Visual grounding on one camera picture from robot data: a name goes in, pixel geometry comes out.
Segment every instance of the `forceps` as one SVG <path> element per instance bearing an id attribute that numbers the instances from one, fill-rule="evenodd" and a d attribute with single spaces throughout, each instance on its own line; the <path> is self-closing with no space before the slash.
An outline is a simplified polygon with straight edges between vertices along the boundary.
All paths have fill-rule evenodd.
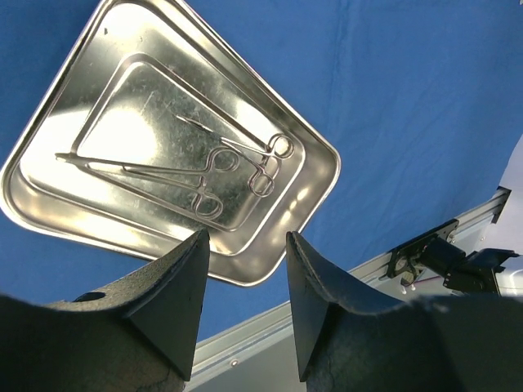
<path id="1" fill-rule="evenodd" d="M 266 149 L 263 150 L 256 147 L 251 147 L 249 145 L 244 145 L 243 143 L 239 143 L 238 141 L 234 141 L 226 137 L 223 137 L 215 131 L 213 131 L 211 128 L 206 127 L 202 123 L 197 122 L 191 118 L 183 117 L 180 115 L 177 115 L 177 118 L 185 123 L 189 123 L 190 125 L 197 127 L 200 131 L 204 131 L 218 143 L 226 146 L 228 149 L 230 149 L 231 152 L 234 152 L 237 158 L 242 157 L 250 164 L 252 164 L 256 171 L 249 178 L 248 187 L 250 191 L 253 192 L 253 194 L 258 196 L 259 198 L 266 198 L 272 193 L 272 191 L 275 188 L 275 178 L 266 171 L 266 164 L 269 162 L 269 160 L 271 158 L 287 159 L 290 158 L 294 153 L 293 141 L 290 137 L 284 135 L 283 133 L 273 135 L 269 140 L 269 144 L 266 145 Z M 276 145 L 279 140 L 287 142 L 287 149 L 283 153 L 280 153 L 276 150 Z M 242 152 L 241 149 L 246 149 L 248 151 L 253 151 L 254 153 L 260 154 L 261 162 L 258 163 L 252 160 L 249 156 Z"/>
<path id="2" fill-rule="evenodd" d="M 220 154 L 227 154 L 230 156 L 231 162 L 225 167 L 220 167 L 217 165 L 217 157 Z M 239 166 L 239 158 L 236 154 L 231 153 L 231 151 L 224 146 L 216 147 L 212 149 L 209 155 L 207 156 L 207 162 L 204 168 L 202 169 L 171 169 L 168 167 L 154 167 L 147 165 L 140 165 L 135 163 L 125 163 L 120 161 L 112 161 L 109 159 L 100 159 L 100 158 L 85 158 L 81 157 L 74 153 L 58 153 L 55 154 L 56 158 L 66 162 L 71 163 L 77 167 L 88 167 L 92 170 L 100 172 L 108 172 L 112 174 L 118 174 L 121 176 L 130 176 L 139 178 L 142 180 L 155 181 L 160 184 L 173 185 L 177 188 L 186 189 L 195 194 L 194 199 L 191 203 L 192 212 L 201 219 L 213 220 L 219 217 L 223 212 L 224 205 L 223 202 L 212 192 L 207 191 L 208 186 L 208 174 L 211 172 L 233 172 Z M 183 175 L 183 176 L 198 176 L 199 184 L 198 185 L 188 185 L 184 182 L 172 180 L 162 176 L 160 174 L 174 174 L 174 175 Z M 204 204 L 215 205 L 215 207 L 210 211 L 206 212 Z"/>

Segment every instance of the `black mechanical component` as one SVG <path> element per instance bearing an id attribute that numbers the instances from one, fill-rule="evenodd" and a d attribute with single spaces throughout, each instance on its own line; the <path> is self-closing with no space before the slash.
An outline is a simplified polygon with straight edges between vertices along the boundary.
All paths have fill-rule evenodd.
<path id="1" fill-rule="evenodd" d="M 449 220 L 443 225 L 392 249 L 390 251 L 391 261 L 387 266 L 387 277 L 395 278 L 401 275 L 400 283 L 403 286 L 410 286 L 416 281 L 421 272 L 418 268 L 418 258 L 423 248 L 435 238 L 441 238 L 446 241 L 450 234 L 456 230 L 458 224 L 458 220 Z"/>
<path id="2" fill-rule="evenodd" d="M 434 238 L 425 246 L 418 262 L 442 276 L 443 285 L 449 289 L 499 294 L 495 275 L 503 272 L 504 261 L 515 256 L 519 255 L 502 249 L 483 249 L 467 256 L 458 247 Z"/>
<path id="3" fill-rule="evenodd" d="M 208 262 L 201 231 L 73 302 L 36 306 L 0 295 L 0 390 L 181 391 Z"/>
<path id="4" fill-rule="evenodd" d="M 298 371 L 308 392 L 523 390 L 523 304 L 494 295 L 404 303 L 287 237 Z"/>

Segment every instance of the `tray rim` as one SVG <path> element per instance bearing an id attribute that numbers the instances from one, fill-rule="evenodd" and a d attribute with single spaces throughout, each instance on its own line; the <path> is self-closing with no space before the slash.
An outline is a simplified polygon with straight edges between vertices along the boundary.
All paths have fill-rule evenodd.
<path id="1" fill-rule="evenodd" d="M 340 172 L 342 170 L 342 160 L 340 153 L 326 140 L 323 135 L 321 135 L 312 125 L 310 125 L 304 117 L 302 117 L 280 94 L 276 92 L 255 70 L 252 68 L 196 11 L 194 11 L 189 4 L 183 0 L 152 0 L 153 2 L 166 2 L 173 7 L 177 7 L 182 13 L 186 14 L 186 17 L 194 23 L 194 25 L 202 31 L 211 41 L 215 42 L 221 50 L 223 50 L 227 55 L 240 65 L 244 71 L 246 71 L 249 76 L 251 76 L 259 87 L 262 89 L 262 92 L 268 96 L 270 100 L 275 102 L 277 105 L 282 106 L 283 109 L 288 111 L 288 114 L 294 117 L 294 120 L 308 131 L 312 137 L 317 139 L 323 147 L 325 147 L 329 153 L 333 156 L 333 160 L 336 163 L 336 170 L 332 173 L 332 180 L 330 181 L 329 187 L 325 189 L 323 194 L 317 203 L 313 206 L 310 212 L 304 217 L 303 222 L 297 228 L 298 232 L 302 232 L 305 226 L 308 224 L 314 213 L 318 210 L 320 205 L 324 200 L 330 195 L 334 186 L 339 179 Z M 47 118 L 48 114 L 52 111 L 55 106 L 57 99 L 60 97 L 61 92 L 65 88 L 68 82 L 69 71 L 74 67 L 76 60 L 82 55 L 83 51 L 87 47 L 91 35 L 96 31 L 97 23 L 105 17 L 106 13 L 118 4 L 126 3 L 125 0 L 101 0 L 91 16 L 87 20 L 85 26 L 83 27 L 81 33 L 79 34 L 74 45 L 70 49 L 68 55 L 65 57 L 65 60 L 62 62 L 56 76 L 53 78 L 49 88 L 46 90 L 43 98 L 40 100 L 38 106 L 34 110 L 34 113 L 29 118 L 27 125 L 20 134 L 17 142 L 11 149 L 11 152 L 8 154 L 5 163 L 0 168 L 0 210 L 7 216 L 9 220 L 18 226 L 33 231 L 39 234 L 45 234 L 55 238 L 63 238 L 69 241 L 75 241 L 78 243 L 84 243 L 90 246 L 98 247 L 100 249 L 109 250 L 112 252 L 117 252 L 120 254 L 125 254 L 129 256 L 138 257 L 145 260 L 151 260 L 143 252 L 136 252 L 125 247 L 119 247 L 112 243 L 104 243 L 101 240 L 92 239 L 89 237 L 84 237 L 82 235 L 74 233 L 66 233 L 53 229 L 51 226 L 44 225 L 40 222 L 30 220 L 25 217 L 22 211 L 14 205 L 11 201 L 11 195 L 7 190 L 10 188 L 9 183 L 14 174 L 14 171 L 20 165 L 20 160 L 23 157 L 25 151 L 30 145 L 32 139 L 38 132 L 39 126 L 42 121 Z M 257 281 L 253 282 L 239 282 L 232 278 L 226 278 L 219 274 L 214 274 L 209 272 L 208 276 L 215 278 L 224 282 L 232 283 L 236 286 L 241 287 L 252 287 L 258 285 L 259 283 L 267 280 L 279 267 L 280 263 L 285 257 L 285 251 L 282 252 L 279 259 L 274 263 L 274 266 L 269 269 L 267 274 Z"/>

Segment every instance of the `scissors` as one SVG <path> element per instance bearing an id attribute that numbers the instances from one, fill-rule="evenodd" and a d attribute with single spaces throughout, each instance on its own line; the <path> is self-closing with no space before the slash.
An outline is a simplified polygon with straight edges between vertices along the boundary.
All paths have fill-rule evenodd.
<path id="1" fill-rule="evenodd" d="M 294 153 L 293 141 L 290 137 L 282 133 L 273 135 L 269 140 L 269 144 L 266 145 L 266 149 L 263 150 L 223 137 L 209 127 L 206 127 L 202 123 L 197 122 L 191 118 L 180 115 L 177 115 L 177 118 L 185 123 L 189 123 L 190 125 L 197 127 L 199 130 L 204 131 L 206 134 L 210 135 L 215 141 L 219 142 L 221 145 L 226 146 L 228 149 L 230 149 L 231 152 L 234 152 L 236 154 L 236 158 L 242 157 L 252 164 L 256 171 L 249 178 L 248 187 L 250 191 L 259 198 L 266 198 L 275 188 L 275 178 L 267 172 L 266 164 L 270 161 L 271 158 L 287 159 L 290 158 Z M 280 153 L 276 150 L 276 145 L 280 140 L 285 141 L 287 144 L 287 149 L 283 153 Z M 241 149 L 246 149 L 248 151 L 253 151 L 254 153 L 260 154 L 261 162 L 257 163 L 256 161 L 252 160 L 249 156 L 242 152 Z"/>
<path id="2" fill-rule="evenodd" d="M 221 167 L 217 164 L 217 157 L 221 154 L 227 154 L 230 164 Z M 63 162 L 71 163 L 77 167 L 88 167 L 92 170 L 118 174 L 121 176 L 131 176 L 143 180 L 151 180 L 160 184 L 173 185 L 177 188 L 186 189 L 195 194 L 191 202 L 192 212 L 200 219 L 213 220 L 219 217 L 223 212 L 223 202 L 212 192 L 207 191 L 208 174 L 211 172 L 233 172 L 239 166 L 239 157 L 231 153 L 229 148 L 224 146 L 212 149 L 207 156 L 207 162 L 202 169 L 171 169 L 168 167 L 152 167 L 135 163 L 125 163 L 100 158 L 84 158 L 74 153 L 58 153 L 56 158 Z M 198 185 L 188 185 L 181 181 L 172 180 L 159 176 L 161 174 L 175 174 L 183 176 L 198 176 Z M 204 205 L 211 205 L 214 208 L 211 211 L 205 211 Z"/>

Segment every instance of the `stainless steel tray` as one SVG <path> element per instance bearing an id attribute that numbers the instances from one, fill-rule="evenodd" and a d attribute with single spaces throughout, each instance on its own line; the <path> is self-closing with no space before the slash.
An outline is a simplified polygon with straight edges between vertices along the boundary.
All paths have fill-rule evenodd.
<path id="1" fill-rule="evenodd" d="M 249 286 L 334 186 L 337 151 L 184 2 L 103 1 L 2 169 L 41 233 L 154 259 L 195 230 Z"/>

